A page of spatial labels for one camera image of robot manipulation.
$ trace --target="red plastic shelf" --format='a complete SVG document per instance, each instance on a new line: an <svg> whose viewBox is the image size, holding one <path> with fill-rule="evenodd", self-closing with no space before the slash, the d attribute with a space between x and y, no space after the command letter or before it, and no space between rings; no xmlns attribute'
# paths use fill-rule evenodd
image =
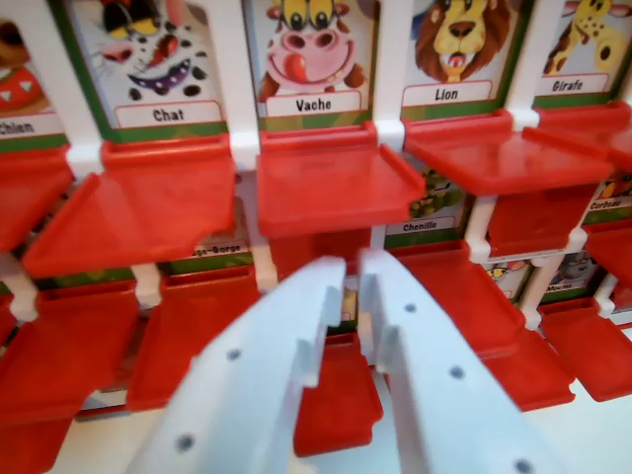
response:
<svg viewBox="0 0 632 474"><path fill-rule="evenodd" d="M0 428L0 472L41 474L57 459L72 418Z"/></svg>
<svg viewBox="0 0 632 474"><path fill-rule="evenodd" d="M625 103L537 111L540 113L540 127L605 146L608 160L617 169L632 171L631 112Z"/></svg>
<svg viewBox="0 0 632 474"><path fill-rule="evenodd" d="M192 357L259 298L252 267L167 276L162 294L129 382L129 410L166 405Z"/></svg>
<svg viewBox="0 0 632 474"><path fill-rule="evenodd" d="M476 196L514 195L599 183L606 150L557 132L512 130L505 111L409 122L404 150Z"/></svg>
<svg viewBox="0 0 632 474"><path fill-rule="evenodd" d="M25 256L34 277L178 260L230 226L226 136L104 146L107 171L85 180Z"/></svg>
<svg viewBox="0 0 632 474"><path fill-rule="evenodd" d="M500 196L487 228L491 256L563 249L597 185Z"/></svg>
<svg viewBox="0 0 632 474"><path fill-rule="evenodd" d="M94 390L111 383L133 331L133 282L39 295L39 317L26 323L0 359L0 424L72 418Z"/></svg>
<svg viewBox="0 0 632 474"><path fill-rule="evenodd" d="M383 416L371 370L356 334L327 338L320 380L303 391L294 452L299 457L371 443Z"/></svg>
<svg viewBox="0 0 632 474"><path fill-rule="evenodd" d="M612 302L617 311L632 309L632 289L619 282L612 291Z"/></svg>
<svg viewBox="0 0 632 474"><path fill-rule="evenodd" d="M390 252L452 318L479 356L504 356L517 350L524 318L485 269L469 261L465 242L402 247Z"/></svg>
<svg viewBox="0 0 632 474"><path fill-rule="evenodd" d="M0 252L21 244L72 183L65 152L66 147L2 155Z"/></svg>
<svg viewBox="0 0 632 474"><path fill-rule="evenodd" d="M524 329L515 354L484 360L523 411L572 402L569 385L575 377L539 334Z"/></svg>
<svg viewBox="0 0 632 474"><path fill-rule="evenodd" d="M12 300L13 295L11 294L0 295L0 346L5 343L13 328L18 324L9 310L9 304Z"/></svg>
<svg viewBox="0 0 632 474"><path fill-rule="evenodd" d="M540 328L566 366L597 401L632 393L632 342L598 315L592 299L540 307Z"/></svg>
<svg viewBox="0 0 632 474"><path fill-rule="evenodd" d="M370 245L370 239L370 229L345 230L270 239L270 249L279 279L324 256L342 257L347 261L347 274L355 275L357 254Z"/></svg>
<svg viewBox="0 0 632 474"><path fill-rule="evenodd" d="M586 250L591 257L632 287L632 220L619 220L586 227L589 240Z"/></svg>
<svg viewBox="0 0 632 474"><path fill-rule="evenodd" d="M259 226L268 237L370 227L409 217L424 179L372 124L262 133Z"/></svg>

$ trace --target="lion mane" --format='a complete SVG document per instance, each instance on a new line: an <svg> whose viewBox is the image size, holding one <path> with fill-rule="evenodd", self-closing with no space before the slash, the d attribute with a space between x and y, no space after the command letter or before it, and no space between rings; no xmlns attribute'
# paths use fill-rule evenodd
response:
<svg viewBox="0 0 632 474"><path fill-rule="evenodd" d="M434 9L439 11L439 16L435 23L431 21ZM501 50L510 32L510 18L510 10L506 0L497 0L495 9L490 8L488 3L483 12L483 22L486 30L485 44L461 73L461 81L489 64ZM420 25L419 38L415 44L417 66L439 82L447 82L447 73L443 70L439 55L435 51L435 37L444 20L443 2L437 0L426 13Z"/></svg>

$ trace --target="cartoon giraffe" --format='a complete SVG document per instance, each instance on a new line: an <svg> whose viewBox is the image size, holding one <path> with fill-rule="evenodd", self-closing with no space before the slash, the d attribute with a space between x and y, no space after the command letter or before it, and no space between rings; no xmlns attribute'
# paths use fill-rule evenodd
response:
<svg viewBox="0 0 632 474"><path fill-rule="evenodd" d="M574 15L573 19L549 54L544 75L558 74L575 47L579 44L588 44L591 40L596 43L594 64L598 69L608 71L619 64L625 54L625 35L609 27L604 19L606 15L617 18L629 17L632 15L632 8L627 5L614 5L614 0L566 2L562 16L570 15Z"/></svg>

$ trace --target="cow tongue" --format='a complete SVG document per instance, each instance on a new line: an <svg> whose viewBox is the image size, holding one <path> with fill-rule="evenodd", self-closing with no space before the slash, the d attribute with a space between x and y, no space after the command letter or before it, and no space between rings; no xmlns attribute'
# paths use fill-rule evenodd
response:
<svg viewBox="0 0 632 474"><path fill-rule="evenodd" d="M283 67L285 68L285 75L289 80L299 84L309 82L305 68L305 57L302 54L298 52L288 54L283 61Z"/></svg>
<svg viewBox="0 0 632 474"><path fill-rule="evenodd" d="M178 39L173 35L165 35L160 38L156 49L154 49L154 55L147 67L154 67L167 59L178 49Z"/></svg>

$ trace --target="white label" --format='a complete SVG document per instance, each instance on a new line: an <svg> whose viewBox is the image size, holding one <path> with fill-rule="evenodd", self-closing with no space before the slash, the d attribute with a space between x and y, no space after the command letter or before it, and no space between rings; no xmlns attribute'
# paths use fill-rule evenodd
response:
<svg viewBox="0 0 632 474"><path fill-rule="evenodd" d="M610 199L596 200L591 204L590 211L618 209L619 207L627 207L632 205L632 196L611 197Z"/></svg>
<svg viewBox="0 0 632 474"><path fill-rule="evenodd" d="M215 101L121 106L115 109L115 115L120 128L221 121L221 111Z"/></svg>
<svg viewBox="0 0 632 474"><path fill-rule="evenodd" d="M454 217L438 217L436 219L417 219L386 227L386 235L408 234L410 232L428 232L429 230L451 229Z"/></svg>
<svg viewBox="0 0 632 474"><path fill-rule="evenodd" d="M196 246L190 259L199 259L204 257L217 257L220 255L242 254L250 252L248 244L243 240L235 240L231 242L217 242L200 244Z"/></svg>
<svg viewBox="0 0 632 474"><path fill-rule="evenodd" d="M485 101L492 93L492 81L410 86L404 91L404 107L426 104Z"/></svg>
<svg viewBox="0 0 632 474"><path fill-rule="evenodd" d="M566 96L603 92L608 82L607 74L574 74L571 76L545 76L538 85L538 96Z"/></svg>
<svg viewBox="0 0 632 474"><path fill-rule="evenodd" d="M0 118L0 140L63 133L56 113Z"/></svg>
<svg viewBox="0 0 632 474"><path fill-rule="evenodd" d="M266 108L268 117L313 116L357 111L360 108L360 98L358 91L277 96L268 99Z"/></svg>
<svg viewBox="0 0 632 474"><path fill-rule="evenodd" d="M547 293L555 293L557 291L566 291L567 289L577 289L586 286L586 280L575 281L573 283L555 283L549 284L546 288Z"/></svg>

